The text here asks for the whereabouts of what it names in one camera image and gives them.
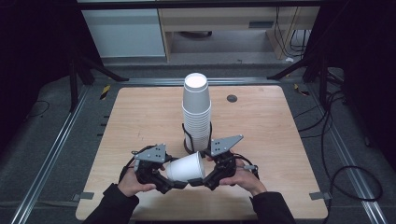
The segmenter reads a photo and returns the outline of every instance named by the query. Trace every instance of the sleeve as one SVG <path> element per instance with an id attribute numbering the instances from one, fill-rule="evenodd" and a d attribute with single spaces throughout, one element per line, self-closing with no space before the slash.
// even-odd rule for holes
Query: sleeve
<path id="1" fill-rule="evenodd" d="M 295 223 L 282 194 L 264 192 L 250 198 L 259 223 L 286 224 Z"/>
<path id="2" fill-rule="evenodd" d="M 116 184 L 111 184 L 103 194 L 105 196 L 102 201 L 83 224 L 128 223 L 132 212 L 139 204 L 139 199 L 135 195 L 126 197 Z"/>

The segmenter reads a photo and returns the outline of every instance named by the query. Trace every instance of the wooden tabletop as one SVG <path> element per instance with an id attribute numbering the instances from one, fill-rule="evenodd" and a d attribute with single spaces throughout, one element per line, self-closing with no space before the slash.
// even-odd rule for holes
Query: wooden tabletop
<path id="1" fill-rule="evenodd" d="M 323 200 L 312 201 L 318 183 L 306 157 L 282 89 L 278 86 L 209 86 L 212 100 L 212 138 L 244 135 L 233 147 L 259 166 L 261 181 L 279 191 L 295 218 L 325 218 Z M 166 144 L 173 157 L 187 156 L 181 128 L 182 87 L 123 88 L 114 104 L 76 216 L 85 219 L 99 204 L 110 183 L 118 183 L 131 151 L 148 145 Z M 235 103 L 227 96 L 237 96 Z M 205 161 L 208 175 L 213 162 Z M 249 193 L 238 186 L 157 190 L 137 194 L 136 220 L 246 220 L 256 219 Z"/>

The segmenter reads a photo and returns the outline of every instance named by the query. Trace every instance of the hand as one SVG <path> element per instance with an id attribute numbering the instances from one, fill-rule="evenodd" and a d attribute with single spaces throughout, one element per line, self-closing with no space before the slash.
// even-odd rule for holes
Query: hand
<path id="1" fill-rule="evenodd" d="M 121 182 L 118 184 L 119 190 L 127 197 L 136 195 L 140 191 L 150 191 L 156 189 L 154 184 L 142 185 L 137 181 L 136 175 L 134 173 L 134 168 L 129 168 L 122 178 Z"/>
<path id="2" fill-rule="evenodd" d="M 235 163 L 237 166 L 235 175 L 221 179 L 219 182 L 221 185 L 237 184 L 239 187 L 249 191 L 252 196 L 267 191 L 264 184 L 253 173 L 242 168 L 245 166 L 242 160 L 236 159 Z"/>

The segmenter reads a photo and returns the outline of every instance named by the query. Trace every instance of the person's arm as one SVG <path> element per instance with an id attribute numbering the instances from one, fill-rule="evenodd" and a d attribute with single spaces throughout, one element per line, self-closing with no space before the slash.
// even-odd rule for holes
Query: person's arm
<path id="1" fill-rule="evenodd" d="M 237 159 L 236 166 L 243 167 L 245 164 Z M 259 223 L 289 224 L 295 223 L 283 196 L 278 192 L 268 192 L 264 184 L 250 171 L 237 168 L 235 175 L 223 178 L 221 185 L 234 185 L 249 191 L 253 198 L 253 210 L 257 214 Z"/>
<path id="2" fill-rule="evenodd" d="M 136 193 L 155 189 L 153 184 L 140 184 L 130 168 L 118 185 L 111 184 L 104 197 L 83 224 L 126 224 L 139 204 Z"/>

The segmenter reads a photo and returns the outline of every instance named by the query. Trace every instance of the white paper cup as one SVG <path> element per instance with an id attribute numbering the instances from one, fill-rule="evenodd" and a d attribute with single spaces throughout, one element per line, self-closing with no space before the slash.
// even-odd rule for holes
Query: white paper cup
<path id="1" fill-rule="evenodd" d="M 170 162 L 166 166 L 166 175 L 171 181 L 188 182 L 195 178 L 205 178 L 205 169 L 201 154 L 196 152 L 190 156 Z"/>
<path id="2" fill-rule="evenodd" d="M 184 79 L 183 108 L 192 113 L 200 114 L 210 107 L 209 88 L 206 76 L 192 73 Z"/>

